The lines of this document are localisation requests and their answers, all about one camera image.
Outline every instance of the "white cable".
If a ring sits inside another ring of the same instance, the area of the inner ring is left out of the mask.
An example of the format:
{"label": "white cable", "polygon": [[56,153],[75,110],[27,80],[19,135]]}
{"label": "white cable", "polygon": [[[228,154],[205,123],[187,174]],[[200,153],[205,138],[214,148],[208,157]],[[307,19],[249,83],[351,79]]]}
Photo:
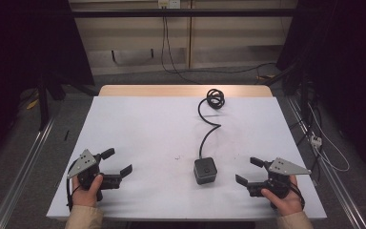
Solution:
{"label": "white cable", "polygon": [[328,163],[332,168],[334,168],[334,169],[336,169],[336,170],[338,170],[338,171],[340,171],[340,172],[347,172],[347,171],[349,171],[350,170],[350,164],[349,164],[349,161],[347,160],[347,158],[346,158],[346,156],[344,156],[343,155],[343,153],[341,153],[341,151],[335,146],[335,144],[325,135],[325,133],[322,131],[322,129],[320,128],[320,125],[319,125],[319,122],[317,121],[317,118],[316,118],[316,116],[315,116],[315,113],[314,113],[314,110],[312,109],[312,107],[311,107],[311,105],[308,103],[308,106],[309,106],[309,108],[311,109],[311,112],[312,112],[312,115],[314,116],[314,119],[315,119],[315,122],[316,122],[316,125],[317,125],[317,127],[319,128],[319,130],[320,130],[320,132],[325,136],[325,138],[337,149],[337,151],[341,154],[341,156],[344,158],[344,160],[346,161],[346,163],[347,163],[347,169],[339,169],[339,168],[337,168],[337,167],[335,167],[335,165],[333,165],[330,161],[329,161],[329,159],[327,159],[325,156],[323,156],[320,152],[319,152],[319,150],[316,148],[316,146],[314,147],[315,149],[316,149],[316,152],[320,155],[320,156],[322,156],[322,159],[326,162],[326,163]]}

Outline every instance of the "silver metal plate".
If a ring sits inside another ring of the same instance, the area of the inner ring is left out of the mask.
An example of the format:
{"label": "silver metal plate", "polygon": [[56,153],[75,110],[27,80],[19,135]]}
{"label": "silver metal plate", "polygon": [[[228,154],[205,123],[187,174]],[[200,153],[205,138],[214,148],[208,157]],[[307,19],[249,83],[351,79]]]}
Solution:
{"label": "silver metal plate", "polygon": [[311,170],[307,170],[283,158],[276,158],[269,171],[281,175],[309,175]]}
{"label": "silver metal plate", "polygon": [[76,160],[75,164],[71,168],[70,172],[67,174],[67,178],[70,179],[75,175],[82,173],[83,171],[89,169],[96,163],[91,152],[87,149],[84,150],[82,155]]}

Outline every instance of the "white tabletop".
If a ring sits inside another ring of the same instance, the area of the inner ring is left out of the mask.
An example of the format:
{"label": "white tabletop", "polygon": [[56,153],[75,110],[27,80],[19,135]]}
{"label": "white tabletop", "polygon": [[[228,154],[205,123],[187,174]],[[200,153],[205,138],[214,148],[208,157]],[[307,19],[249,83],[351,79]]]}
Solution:
{"label": "white tabletop", "polygon": [[[213,183],[198,185],[194,161],[205,134],[212,128],[197,113],[202,97],[96,97],[78,138],[68,167],[85,149],[92,154],[114,148],[115,155],[100,163],[101,172],[118,174],[132,164],[120,189],[103,191],[98,206],[105,218],[120,220],[263,220],[276,217],[265,198],[251,198],[235,182],[235,174],[250,182],[264,181],[265,169],[250,157],[274,160],[280,156],[305,164],[274,97],[228,97],[214,110],[207,103],[202,114],[221,124],[210,134],[203,157],[217,168]],[[47,216],[66,219],[66,172]],[[309,176],[297,176],[310,219],[326,218]]]}

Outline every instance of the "human hand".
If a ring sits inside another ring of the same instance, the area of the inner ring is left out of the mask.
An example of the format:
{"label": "human hand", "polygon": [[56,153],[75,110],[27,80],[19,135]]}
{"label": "human hand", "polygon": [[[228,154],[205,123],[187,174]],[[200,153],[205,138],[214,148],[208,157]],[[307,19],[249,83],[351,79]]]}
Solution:
{"label": "human hand", "polygon": [[87,207],[96,207],[96,193],[102,184],[103,176],[97,175],[93,182],[91,183],[91,188],[89,190],[84,190],[80,186],[78,177],[75,176],[72,178],[72,188],[76,189],[72,194],[73,205],[81,205]]}
{"label": "human hand", "polygon": [[[290,176],[290,182],[292,185],[297,186],[296,177],[294,175]],[[282,217],[302,212],[301,199],[292,190],[290,190],[290,193],[285,198],[279,198],[268,189],[262,189],[261,194],[277,207],[278,212]]]}

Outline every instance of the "sleeve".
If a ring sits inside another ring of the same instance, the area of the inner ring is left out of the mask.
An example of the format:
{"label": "sleeve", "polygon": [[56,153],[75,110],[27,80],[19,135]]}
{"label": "sleeve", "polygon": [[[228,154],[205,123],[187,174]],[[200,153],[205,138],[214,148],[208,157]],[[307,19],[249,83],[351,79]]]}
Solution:
{"label": "sleeve", "polygon": [[313,229],[313,225],[305,212],[294,213],[289,216],[277,218],[279,229]]}
{"label": "sleeve", "polygon": [[68,218],[66,229],[101,228],[103,212],[98,208],[74,205]]}

